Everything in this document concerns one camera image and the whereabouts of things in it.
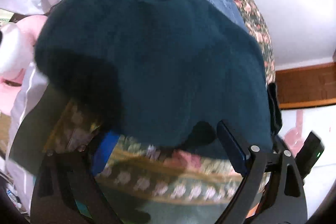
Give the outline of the pink plush toy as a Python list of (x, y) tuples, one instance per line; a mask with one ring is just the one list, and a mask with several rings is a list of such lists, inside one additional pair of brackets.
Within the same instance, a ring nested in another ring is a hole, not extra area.
[(10, 115), (26, 70), (34, 59), (34, 45), (46, 21), (45, 15), (32, 15), (1, 26), (2, 114)]

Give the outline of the dark teal fleece pants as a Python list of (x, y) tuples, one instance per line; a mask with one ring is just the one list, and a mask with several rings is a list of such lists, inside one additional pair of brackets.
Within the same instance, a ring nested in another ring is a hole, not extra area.
[(219, 121), (272, 149), (256, 40), (207, 0), (62, 0), (35, 45), (50, 83), (117, 134), (225, 158)]

